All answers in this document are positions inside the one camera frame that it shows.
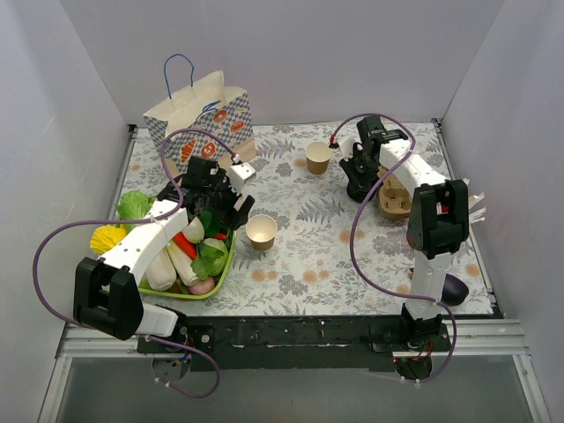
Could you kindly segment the brown paper coffee cup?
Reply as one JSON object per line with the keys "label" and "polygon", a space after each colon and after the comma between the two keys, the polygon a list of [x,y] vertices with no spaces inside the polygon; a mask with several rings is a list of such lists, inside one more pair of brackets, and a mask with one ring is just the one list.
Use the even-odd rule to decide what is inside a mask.
{"label": "brown paper coffee cup", "polygon": [[259,214],[249,219],[245,231],[254,249],[266,251],[274,244],[277,223],[271,216]]}

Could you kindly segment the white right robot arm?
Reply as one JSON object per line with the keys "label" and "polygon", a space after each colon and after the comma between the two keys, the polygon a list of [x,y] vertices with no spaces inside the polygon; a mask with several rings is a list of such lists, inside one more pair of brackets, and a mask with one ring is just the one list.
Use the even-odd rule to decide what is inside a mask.
{"label": "white right robot arm", "polygon": [[395,176],[412,200],[406,239],[414,251],[411,290],[396,328],[379,333],[375,343],[399,344],[419,350],[440,336],[442,301],[452,256],[470,232],[467,184],[448,180],[415,153],[415,136],[402,123],[386,130],[385,115],[357,114],[358,137],[330,136],[330,148],[339,149],[339,165],[348,178],[347,193],[361,208]]}

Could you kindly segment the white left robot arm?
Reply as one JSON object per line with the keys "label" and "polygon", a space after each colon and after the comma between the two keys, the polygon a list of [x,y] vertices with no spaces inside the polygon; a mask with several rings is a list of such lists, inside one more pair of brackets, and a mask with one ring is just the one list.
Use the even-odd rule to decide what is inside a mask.
{"label": "white left robot arm", "polygon": [[78,264],[74,319],[121,340],[157,336],[166,351],[179,352],[188,340],[188,332],[178,324],[179,313],[142,302],[141,278],[174,236],[202,212],[211,212],[231,231],[245,224],[255,200],[242,190],[255,176],[256,170],[241,161],[222,169],[215,160],[189,160],[186,173],[157,195],[144,224],[100,258]]}

